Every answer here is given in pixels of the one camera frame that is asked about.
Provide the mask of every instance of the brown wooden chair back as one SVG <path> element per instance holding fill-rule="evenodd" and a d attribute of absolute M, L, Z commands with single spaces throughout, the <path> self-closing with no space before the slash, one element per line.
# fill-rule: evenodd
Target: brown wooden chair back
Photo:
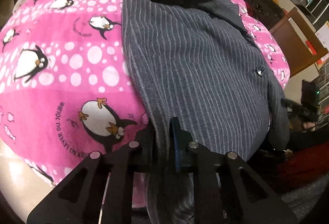
<path fill-rule="evenodd" d="M 310 52 L 304 42 L 300 39 L 289 22 L 290 18 L 294 20 L 307 40 L 311 43 L 316 51 L 315 55 Z M 270 33 L 277 41 L 287 59 L 290 68 L 290 77 L 293 77 L 310 65 L 316 63 L 328 53 L 328 50 L 323 47 L 310 26 L 308 26 L 306 21 L 299 14 L 296 7 L 293 8 L 282 20 L 280 20 L 270 30 Z"/>

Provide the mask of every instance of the pink bedsheet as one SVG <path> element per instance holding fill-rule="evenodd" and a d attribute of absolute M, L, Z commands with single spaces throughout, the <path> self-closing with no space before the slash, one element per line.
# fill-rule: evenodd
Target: pink bedsheet
<path fill-rule="evenodd" d="M 232 2 L 285 86 L 279 46 L 243 0 Z M 0 137 L 53 186 L 90 152 L 116 150 L 147 124 L 122 53 L 121 7 L 122 0 L 27 0 L 0 32 Z M 144 206 L 141 175 L 134 186 L 133 206 Z"/>

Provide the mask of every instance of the pinstriped blazer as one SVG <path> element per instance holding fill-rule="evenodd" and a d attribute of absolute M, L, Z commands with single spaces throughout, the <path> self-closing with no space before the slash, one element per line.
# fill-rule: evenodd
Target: pinstriped blazer
<path fill-rule="evenodd" d="M 193 215 L 190 178 L 165 169 L 171 117 L 211 151 L 244 160 L 263 142 L 270 113 L 273 147 L 289 140 L 283 90 L 238 10 L 230 0 L 123 0 L 124 54 L 156 130 L 159 170 L 146 181 L 153 223 Z"/>

